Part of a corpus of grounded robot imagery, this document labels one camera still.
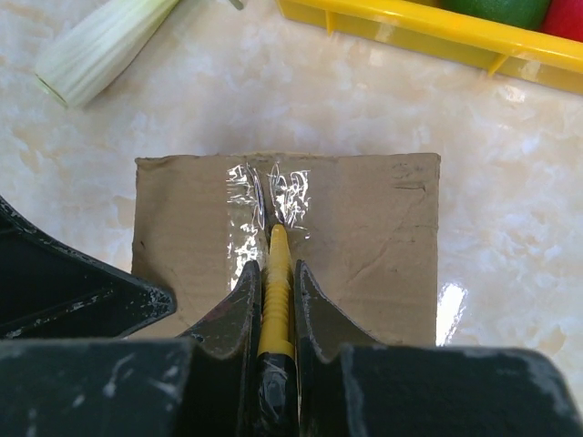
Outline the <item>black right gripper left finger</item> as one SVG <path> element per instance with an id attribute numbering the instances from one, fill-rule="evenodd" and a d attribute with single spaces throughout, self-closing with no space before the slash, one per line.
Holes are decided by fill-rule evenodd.
<path id="1" fill-rule="evenodd" d="M 4 436 L 246 436 L 261 273 L 177 338 L 5 340 Z"/>

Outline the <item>yellow utility knife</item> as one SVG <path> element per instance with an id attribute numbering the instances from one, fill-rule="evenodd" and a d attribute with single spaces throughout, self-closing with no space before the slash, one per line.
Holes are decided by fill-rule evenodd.
<path id="1" fill-rule="evenodd" d="M 288 235 L 271 229 L 257 352 L 258 436 L 297 434 L 297 382 L 293 328 L 293 274 Z"/>

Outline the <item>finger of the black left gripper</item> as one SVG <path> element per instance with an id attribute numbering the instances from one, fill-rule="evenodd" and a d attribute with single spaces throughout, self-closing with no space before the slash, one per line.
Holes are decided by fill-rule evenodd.
<path id="1" fill-rule="evenodd" d="M 173 314 L 176 297 L 48 236 L 1 202 L 1 337 L 123 338 Z"/>

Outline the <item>brown cardboard express box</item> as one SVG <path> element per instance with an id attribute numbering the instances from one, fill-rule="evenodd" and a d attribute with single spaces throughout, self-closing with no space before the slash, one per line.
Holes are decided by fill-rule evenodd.
<path id="1" fill-rule="evenodd" d="M 434 345 L 439 176 L 431 153 L 138 159 L 132 271 L 177 300 L 142 335 L 181 334 L 266 260 L 264 193 L 346 315 L 383 342 Z"/>

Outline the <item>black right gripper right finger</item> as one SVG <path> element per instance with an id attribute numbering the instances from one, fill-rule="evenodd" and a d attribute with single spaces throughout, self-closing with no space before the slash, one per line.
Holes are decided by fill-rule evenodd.
<path id="1" fill-rule="evenodd" d="M 298 261 L 294 298 L 304 436 L 579 436 L 560 371 L 525 349 L 387 345 Z"/>

